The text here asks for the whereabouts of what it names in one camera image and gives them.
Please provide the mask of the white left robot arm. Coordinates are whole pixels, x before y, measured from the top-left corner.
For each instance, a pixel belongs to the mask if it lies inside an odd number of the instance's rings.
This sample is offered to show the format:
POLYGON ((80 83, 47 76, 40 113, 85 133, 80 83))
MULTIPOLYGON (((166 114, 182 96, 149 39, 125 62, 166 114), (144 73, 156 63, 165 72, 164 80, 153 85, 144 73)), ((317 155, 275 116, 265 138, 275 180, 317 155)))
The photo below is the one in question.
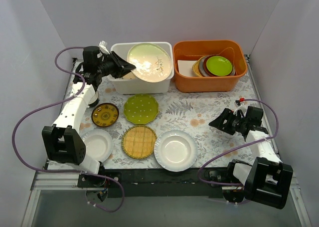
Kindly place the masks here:
POLYGON ((136 67, 114 51, 109 51, 104 41, 82 50, 83 62, 72 73, 72 93, 65 100, 58 118, 51 126, 42 129, 42 138, 48 159, 68 164, 74 171, 90 173, 90 183, 101 187, 105 184, 106 175, 100 171, 102 163, 87 153, 79 135, 80 123, 87 107, 97 105, 97 89, 103 77, 122 78, 136 67))

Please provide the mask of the beige bird pattern plate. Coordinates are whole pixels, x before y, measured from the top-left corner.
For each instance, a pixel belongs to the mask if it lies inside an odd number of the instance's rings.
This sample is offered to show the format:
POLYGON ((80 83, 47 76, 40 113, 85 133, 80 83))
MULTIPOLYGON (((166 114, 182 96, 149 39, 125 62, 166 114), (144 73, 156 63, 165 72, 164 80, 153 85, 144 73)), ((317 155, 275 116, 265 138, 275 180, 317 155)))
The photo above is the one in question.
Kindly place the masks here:
POLYGON ((130 72, 127 75, 123 76, 123 79, 132 80, 132 79, 136 79, 136 76, 132 72, 130 72))

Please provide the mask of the green dotted scalloped plate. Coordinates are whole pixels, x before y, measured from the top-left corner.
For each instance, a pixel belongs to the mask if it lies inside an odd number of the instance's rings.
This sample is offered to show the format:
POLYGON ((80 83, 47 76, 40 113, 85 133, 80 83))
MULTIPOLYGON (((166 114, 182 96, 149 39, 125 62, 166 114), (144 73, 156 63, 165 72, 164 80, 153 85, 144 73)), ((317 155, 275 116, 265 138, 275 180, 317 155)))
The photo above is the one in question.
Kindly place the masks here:
POLYGON ((136 94, 124 104, 124 116, 136 125, 145 125, 153 121, 159 113, 159 104, 148 94, 136 94))

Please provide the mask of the woven bamboo round plate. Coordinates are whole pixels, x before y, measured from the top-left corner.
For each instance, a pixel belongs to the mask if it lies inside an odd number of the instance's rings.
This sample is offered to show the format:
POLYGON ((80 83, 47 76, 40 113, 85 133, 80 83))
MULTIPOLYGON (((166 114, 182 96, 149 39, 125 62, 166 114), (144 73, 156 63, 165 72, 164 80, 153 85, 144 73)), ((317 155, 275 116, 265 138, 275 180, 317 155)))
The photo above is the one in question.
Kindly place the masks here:
POLYGON ((133 159, 145 159, 153 154, 157 135, 146 125, 129 128, 122 137, 124 153, 133 159))

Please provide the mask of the beige green floral plate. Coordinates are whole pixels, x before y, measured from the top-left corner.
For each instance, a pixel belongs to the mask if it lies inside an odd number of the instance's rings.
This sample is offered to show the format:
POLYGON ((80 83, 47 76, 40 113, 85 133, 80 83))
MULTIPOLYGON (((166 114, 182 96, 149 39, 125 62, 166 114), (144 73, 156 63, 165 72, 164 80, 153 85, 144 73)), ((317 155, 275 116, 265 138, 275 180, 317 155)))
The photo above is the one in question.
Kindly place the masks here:
POLYGON ((150 83, 166 80, 172 71, 169 54, 153 43, 134 45, 128 51, 127 62, 135 66, 132 73, 136 78, 150 83))

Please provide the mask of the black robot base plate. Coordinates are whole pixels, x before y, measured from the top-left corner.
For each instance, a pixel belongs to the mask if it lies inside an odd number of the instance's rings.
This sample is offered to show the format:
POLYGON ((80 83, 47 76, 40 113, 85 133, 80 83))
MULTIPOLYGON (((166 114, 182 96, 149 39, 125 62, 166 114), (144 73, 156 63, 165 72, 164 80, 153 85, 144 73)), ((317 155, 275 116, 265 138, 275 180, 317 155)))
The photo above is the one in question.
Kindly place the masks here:
MULTIPOLYGON (((222 198, 221 185, 206 184, 199 180, 199 168, 190 168, 183 172, 170 172, 165 169, 108 169, 101 175, 117 178, 123 186, 125 197, 192 197, 204 196, 222 198)), ((227 172, 226 167, 205 168, 201 177, 207 181, 218 183, 239 183, 227 172)), ((108 189, 109 198, 122 196, 120 187, 102 178, 95 178, 81 174, 77 187, 87 190, 108 189)))

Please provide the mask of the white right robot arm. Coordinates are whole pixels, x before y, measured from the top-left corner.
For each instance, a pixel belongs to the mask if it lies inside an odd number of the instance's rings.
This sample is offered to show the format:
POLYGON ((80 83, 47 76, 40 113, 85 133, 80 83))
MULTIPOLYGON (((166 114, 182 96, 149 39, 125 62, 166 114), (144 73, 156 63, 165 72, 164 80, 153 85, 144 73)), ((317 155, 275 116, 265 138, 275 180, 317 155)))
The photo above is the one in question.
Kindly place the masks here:
POLYGON ((232 160, 227 166, 226 182, 232 186, 242 184, 248 200, 283 209, 293 177, 293 168, 284 164, 269 142, 269 132, 262 126, 263 110, 248 106, 232 111, 225 108, 209 126, 230 135, 239 133, 250 143, 255 157, 253 164, 232 160))

